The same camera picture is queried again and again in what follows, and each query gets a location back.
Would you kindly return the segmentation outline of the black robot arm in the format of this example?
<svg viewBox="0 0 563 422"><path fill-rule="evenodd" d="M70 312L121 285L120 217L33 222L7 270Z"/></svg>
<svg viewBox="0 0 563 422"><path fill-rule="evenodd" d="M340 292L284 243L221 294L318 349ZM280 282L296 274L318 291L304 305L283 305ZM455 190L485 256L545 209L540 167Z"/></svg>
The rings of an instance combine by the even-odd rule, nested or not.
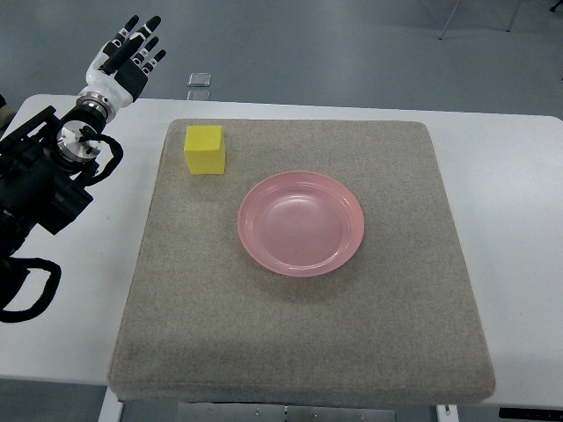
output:
<svg viewBox="0 0 563 422"><path fill-rule="evenodd" d="M107 99L85 94L62 118L48 106L1 141L1 320L15 324L43 313L55 297L62 269L43 258L17 258L32 229L55 235L92 202L87 187L109 177L122 146L103 130L115 115ZM9 310L32 270L47 273L28 309Z"/></svg>

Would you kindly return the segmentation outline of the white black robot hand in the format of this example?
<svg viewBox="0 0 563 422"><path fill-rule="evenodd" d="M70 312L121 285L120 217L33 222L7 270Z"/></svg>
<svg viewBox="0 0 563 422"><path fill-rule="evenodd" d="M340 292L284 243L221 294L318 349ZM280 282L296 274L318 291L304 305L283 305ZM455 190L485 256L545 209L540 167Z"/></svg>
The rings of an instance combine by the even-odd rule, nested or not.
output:
<svg viewBox="0 0 563 422"><path fill-rule="evenodd" d="M78 94L79 105L96 104L108 116L134 103L149 75L166 56L156 50L156 30L161 18L140 24L134 15L96 54L86 71L86 86Z"/></svg>

